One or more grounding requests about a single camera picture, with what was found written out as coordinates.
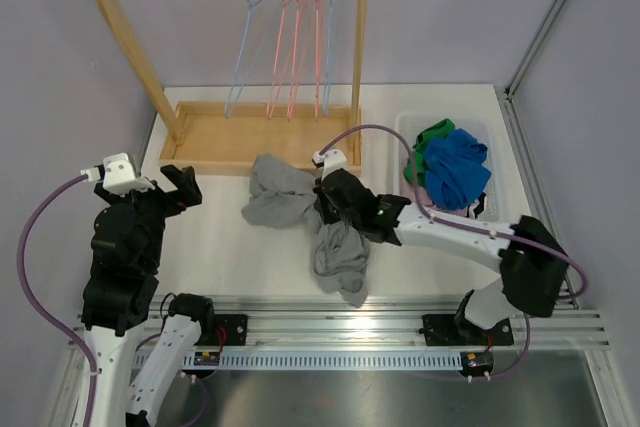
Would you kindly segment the grey tank top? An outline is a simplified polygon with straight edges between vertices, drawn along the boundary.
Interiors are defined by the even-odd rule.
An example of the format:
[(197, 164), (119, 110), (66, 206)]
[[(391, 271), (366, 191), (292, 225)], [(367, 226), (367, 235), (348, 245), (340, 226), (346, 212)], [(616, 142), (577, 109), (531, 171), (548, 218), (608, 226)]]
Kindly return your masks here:
[(323, 223), (314, 207), (314, 186), (311, 174), (261, 154), (252, 166), (249, 201), (242, 216), (250, 225), (272, 229), (303, 225), (311, 235), (309, 265), (318, 286), (359, 308), (368, 296), (370, 242), (342, 220)]

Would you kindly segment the blue tank top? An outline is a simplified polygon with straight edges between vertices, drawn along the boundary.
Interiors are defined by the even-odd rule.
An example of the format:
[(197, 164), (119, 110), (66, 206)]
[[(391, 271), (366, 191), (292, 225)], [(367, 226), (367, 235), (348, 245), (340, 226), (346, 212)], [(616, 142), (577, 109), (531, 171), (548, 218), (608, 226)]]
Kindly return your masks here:
[(426, 151), (426, 190), (437, 207), (457, 211), (468, 207), (484, 189), (491, 172), (483, 166), (488, 147), (463, 129), (434, 139)]

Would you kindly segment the green tank top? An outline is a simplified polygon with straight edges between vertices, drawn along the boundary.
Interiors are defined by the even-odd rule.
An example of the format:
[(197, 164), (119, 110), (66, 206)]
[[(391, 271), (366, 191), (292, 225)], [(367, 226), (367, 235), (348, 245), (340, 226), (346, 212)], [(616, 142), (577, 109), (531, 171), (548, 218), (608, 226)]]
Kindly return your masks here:
[(426, 163), (427, 148), (434, 139), (445, 139), (455, 128), (455, 123), (451, 119), (445, 118), (421, 131), (416, 136), (411, 157), (403, 171), (404, 179), (407, 182), (421, 187), (426, 186), (425, 176), (428, 171)]

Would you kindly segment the black white striped tank top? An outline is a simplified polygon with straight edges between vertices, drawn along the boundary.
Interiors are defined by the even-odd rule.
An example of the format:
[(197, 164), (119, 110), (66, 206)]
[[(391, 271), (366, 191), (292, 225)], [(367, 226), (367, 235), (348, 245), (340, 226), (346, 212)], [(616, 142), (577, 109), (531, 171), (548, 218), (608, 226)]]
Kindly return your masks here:
[(487, 209), (487, 206), (488, 206), (488, 196), (485, 192), (483, 192), (474, 202), (472, 202), (466, 208), (465, 217), (469, 219), (479, 219)]

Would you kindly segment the light blue wire hanger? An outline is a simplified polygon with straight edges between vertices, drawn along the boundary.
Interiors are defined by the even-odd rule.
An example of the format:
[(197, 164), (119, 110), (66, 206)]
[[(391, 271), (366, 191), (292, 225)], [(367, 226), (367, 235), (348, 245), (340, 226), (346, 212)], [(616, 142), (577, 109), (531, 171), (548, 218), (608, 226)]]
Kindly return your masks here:
[(337, 0), (328, 0), (328, 19), (327, 19), (327, 31), (326, 31), (326, 58), (325, 58), (325, 84), (323, 87), (323, 96), (322, 96), (322, 113), (324, 117), (329, 115), (329, 104), (331, 97), (331, 89), (332, 89), (332, 81), (333, 81), (333, 68), (335, 62), (335, 46), (336, 40), (335, 37), (338, 32), (338, 27), (334, 23), (337, 19), (336, 17), (336, 5)]

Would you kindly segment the pink wire hanger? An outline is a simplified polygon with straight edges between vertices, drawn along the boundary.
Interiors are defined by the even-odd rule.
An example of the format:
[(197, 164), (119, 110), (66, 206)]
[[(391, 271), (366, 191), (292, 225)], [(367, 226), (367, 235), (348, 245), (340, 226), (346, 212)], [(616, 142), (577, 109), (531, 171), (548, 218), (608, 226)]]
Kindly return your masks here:
[(314, 0), (314, 80), (315, 80), (315, 120), (320, 116), (320, 83), (322, 74), (322, 0)]

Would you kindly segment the mauve pink tank top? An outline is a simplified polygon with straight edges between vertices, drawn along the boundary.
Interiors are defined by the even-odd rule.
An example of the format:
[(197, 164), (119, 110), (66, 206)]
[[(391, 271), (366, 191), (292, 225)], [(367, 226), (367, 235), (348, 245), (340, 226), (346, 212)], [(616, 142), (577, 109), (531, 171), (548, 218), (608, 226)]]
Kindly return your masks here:
[(436, 208), (426, 189), (421, 186), (413, 186), (403, 181), (400, 186), (400, 194), (407, 197), (412, 203), (421, 204), (424, 207)]

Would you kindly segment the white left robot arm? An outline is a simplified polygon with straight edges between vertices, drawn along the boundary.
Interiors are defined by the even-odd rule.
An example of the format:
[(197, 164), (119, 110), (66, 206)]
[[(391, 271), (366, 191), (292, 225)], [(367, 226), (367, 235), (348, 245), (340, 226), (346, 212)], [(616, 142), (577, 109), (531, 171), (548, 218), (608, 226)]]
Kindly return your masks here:
[(137, 377), (131, 367), (158, 287), (166, 221), (202, 202), (193, 167), (162, 167), (166, 192), (127, 167), (124, 185), (101, 180), (94, 192), (107, 204), (94, 221), (90, 278), (81, 322), (90, 372), (83, 382), (91, 426), (153, 426), (187, 351), (208, 343), (216, 321), (211, 299), (178, 294), (159, 340)]

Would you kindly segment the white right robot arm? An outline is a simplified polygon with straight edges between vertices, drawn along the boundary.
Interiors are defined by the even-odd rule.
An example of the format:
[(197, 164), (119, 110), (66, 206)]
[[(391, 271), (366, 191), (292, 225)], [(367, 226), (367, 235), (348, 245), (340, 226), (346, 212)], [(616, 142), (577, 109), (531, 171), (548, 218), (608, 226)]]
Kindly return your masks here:
[(511, 224), (438, 213), (392, 194), (375, 195), (345, 169), (317, 179), (315, 207), (326, 224), (338, 220), (371, 242), (428, 247), (469, 259), (497, 274), (469, 291), (439, 345), (482, 345), (498, 324), (516, 314), (549, 318), (560, 298), (568, 262), (556, 239), (536, 218)]

